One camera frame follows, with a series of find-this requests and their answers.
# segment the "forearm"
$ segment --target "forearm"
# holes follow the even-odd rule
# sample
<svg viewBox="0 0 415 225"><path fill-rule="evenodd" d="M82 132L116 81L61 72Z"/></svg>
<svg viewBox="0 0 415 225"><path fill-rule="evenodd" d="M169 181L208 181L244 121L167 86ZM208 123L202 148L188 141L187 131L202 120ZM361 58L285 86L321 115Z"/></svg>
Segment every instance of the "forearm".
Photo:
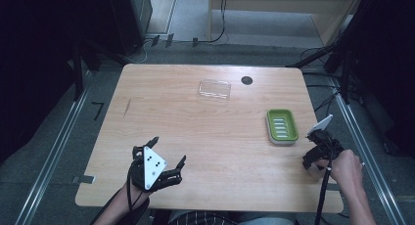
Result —
<svg viewBox="0 0 415 225"><path fill-rule="evenodd" d="M131 200L132 203L140 199L133 206L133 209L140 206L151 193L143 193L140 196L141 191L137 190L135 187L131 187ZM127 187L126 184L122 186L119 192L115 195L114 199L111 201L107 209L101 214L94 224L116 224L125 214L129 212L128 207L128 196L127 196Z"/></svg>
<svg viewBox="0 0 415 225"><path fill-rule="evenodd" d="M354 192L345 193L346 201L350 210L351 225L374 225L376 224L365 191L357 189Z"/></svg>

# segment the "scratch on table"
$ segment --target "scratch on table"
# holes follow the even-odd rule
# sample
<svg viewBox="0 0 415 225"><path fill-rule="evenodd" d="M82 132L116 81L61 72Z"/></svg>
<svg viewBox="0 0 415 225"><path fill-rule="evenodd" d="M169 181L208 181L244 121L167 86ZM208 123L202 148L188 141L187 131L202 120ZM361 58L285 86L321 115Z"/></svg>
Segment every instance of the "scratch on table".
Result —
<svg viewBox="0 0 415 225"><path fill-rule="evenodd" d="M125 113L124 113L124 117L125 117L125 115L127 114L127 112L128 112L128 109L129 109L129 105L131 104L131 99L129 99L128 100L128 104L127 104L127 108L125 108Z"/></svg>

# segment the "green soap dish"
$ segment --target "green soap dish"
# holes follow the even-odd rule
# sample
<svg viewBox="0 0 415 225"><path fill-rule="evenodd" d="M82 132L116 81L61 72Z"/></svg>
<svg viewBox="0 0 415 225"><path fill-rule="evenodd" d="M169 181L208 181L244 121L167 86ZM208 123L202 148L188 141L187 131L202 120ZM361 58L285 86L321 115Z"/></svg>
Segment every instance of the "green soap dish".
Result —
<svg viewBox="0 0 415 225"><path fill-rule="evenodd" d="M296 122L289 110L270 110L266 115L269 139L278 145L291 145L299 138Z"/></svg>

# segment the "black dot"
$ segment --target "black dot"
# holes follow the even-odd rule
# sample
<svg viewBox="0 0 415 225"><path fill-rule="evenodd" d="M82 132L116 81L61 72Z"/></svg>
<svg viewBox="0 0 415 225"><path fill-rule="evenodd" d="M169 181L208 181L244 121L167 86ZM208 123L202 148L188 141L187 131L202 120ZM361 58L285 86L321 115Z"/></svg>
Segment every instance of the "black dot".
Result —
<svg viewBox="0 0 415 225"><path fill-rule="evenodd" d="M242 83L246 84L246 85L251 85L253 84L253 79L250 76L244 76L241 79Z"/></svg>

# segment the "wooden desk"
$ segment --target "wooden desk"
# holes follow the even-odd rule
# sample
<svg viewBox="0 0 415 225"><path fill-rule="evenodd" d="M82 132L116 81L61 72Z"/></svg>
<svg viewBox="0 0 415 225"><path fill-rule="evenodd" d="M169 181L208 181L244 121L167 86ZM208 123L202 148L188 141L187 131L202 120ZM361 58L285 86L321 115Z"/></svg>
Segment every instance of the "wooden desk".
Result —
<svg viewBox="0 0 415 225"><path fill-rule="evenodd" d="M208 0L208 40L211 35L211 11L220 10L221 2ZM227 0L226 10L312 14L323 45L329 45L338 37L347 16L354 13L359 3L360 0Z"/></svg>
<svg viewBox="0 0 415 225"><path fill-rule="evenodd" d="M230 82L230 99L200 96L202 79ZM293 112L300 133L294 145L269 141L270 109ZM314 146L304 136L315 123L296 68L127 65L85 171L96 180L80 185L76 203L105 204L125 182L132 147L160 136L154 150L166 169L187 159L182 183L152 194L150 207L316 211L321 184L301 165ZM342 210L340 193L327 192L325 211Z"/></svg>

